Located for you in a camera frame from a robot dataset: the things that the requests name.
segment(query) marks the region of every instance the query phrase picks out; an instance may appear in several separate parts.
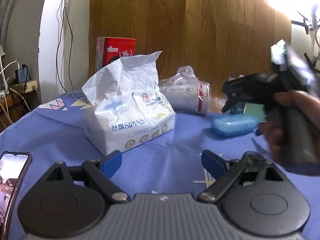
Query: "hand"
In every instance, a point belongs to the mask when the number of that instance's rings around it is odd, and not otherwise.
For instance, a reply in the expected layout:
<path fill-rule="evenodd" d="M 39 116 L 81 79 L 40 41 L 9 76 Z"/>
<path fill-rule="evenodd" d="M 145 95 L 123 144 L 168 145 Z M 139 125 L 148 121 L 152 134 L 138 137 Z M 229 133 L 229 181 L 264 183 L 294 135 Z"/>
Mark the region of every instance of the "hand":
<path fill-rule="evenodd" d="M 313 129 L 313 138 L 315 140 L 316 153 L 320 158 L 320 100 L 309 95 L 303 91 L 290 90 L 289 92 L 275 93 L 274 99 L 277 103 L 283 106 L 298 106 L 301 111 L 310 119 L 310 121 L 317 127 Z M 264 134 L 269 143 L 270 151 L 275 162 L 279 159 L 281 148 L 280 142 L 283 140 L 285 134 L 280 128 L 277 128 L 272 122 L 265 122 L 259 124 L 259 130 Z"/>

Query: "phone screen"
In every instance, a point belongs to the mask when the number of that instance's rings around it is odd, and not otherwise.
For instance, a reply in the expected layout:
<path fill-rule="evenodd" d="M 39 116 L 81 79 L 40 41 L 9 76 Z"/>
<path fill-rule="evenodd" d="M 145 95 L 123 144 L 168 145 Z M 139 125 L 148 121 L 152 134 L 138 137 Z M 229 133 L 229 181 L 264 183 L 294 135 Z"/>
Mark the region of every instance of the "phone screen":
<path fill-rule="evenodd" d="M 28 154 L 13 153 L 4 153 L 0 158 L 0 232 L 10 207 L 10 199 L 15 192 L 16 182 L 28 158 Z"/>

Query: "metal rivet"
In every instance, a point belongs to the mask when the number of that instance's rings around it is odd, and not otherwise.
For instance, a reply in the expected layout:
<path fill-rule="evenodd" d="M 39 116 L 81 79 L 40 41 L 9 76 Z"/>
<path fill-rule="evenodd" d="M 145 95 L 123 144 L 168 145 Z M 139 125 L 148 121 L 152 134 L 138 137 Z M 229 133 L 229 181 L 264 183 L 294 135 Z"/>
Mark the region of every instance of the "metal rivet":
<path fill-rule="evenodd" d="M 200 199 L 204 202 L 212 202 L 216 199 L 216 195 L 208 192 L 203 192 L 200 194 Z"/>
<path fill-rule="evenodd" d="M 116 201 L 126 201 L 128 199 L 128 195 L 124 192 L 113 193 L 111 197 Z"/>

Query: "red tin box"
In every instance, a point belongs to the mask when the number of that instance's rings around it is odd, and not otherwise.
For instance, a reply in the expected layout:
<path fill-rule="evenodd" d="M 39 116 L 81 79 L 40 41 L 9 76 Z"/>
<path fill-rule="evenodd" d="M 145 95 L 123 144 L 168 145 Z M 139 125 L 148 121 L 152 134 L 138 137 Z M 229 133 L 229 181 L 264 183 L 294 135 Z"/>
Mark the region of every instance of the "red tin box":
<path fill-rule="evenodd" d="M 134 55 L 136 39 L 98 37 L 96 48 L 96 72 L 120 57 Z"/>

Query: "tissue packaging logo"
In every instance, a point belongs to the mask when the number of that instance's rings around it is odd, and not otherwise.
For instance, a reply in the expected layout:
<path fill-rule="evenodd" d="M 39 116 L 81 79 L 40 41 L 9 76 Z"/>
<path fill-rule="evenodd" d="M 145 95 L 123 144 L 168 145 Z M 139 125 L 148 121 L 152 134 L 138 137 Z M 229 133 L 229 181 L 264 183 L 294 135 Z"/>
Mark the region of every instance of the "tissue packaging logo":
<path fill-rule="evenodd" d="M 146 104 L 150 102 L 150 98 L 149 98 L 149 95 L 147 93 L 143 93 L 141 95 L 141 99 L 143 102 L 145 102 Z"/>
<path fill-rule="evenodd" d="M 107 48 L 107 52 L 118 52 L 119 49 L 118 48 L 113 48 L 112 46 Z"/>

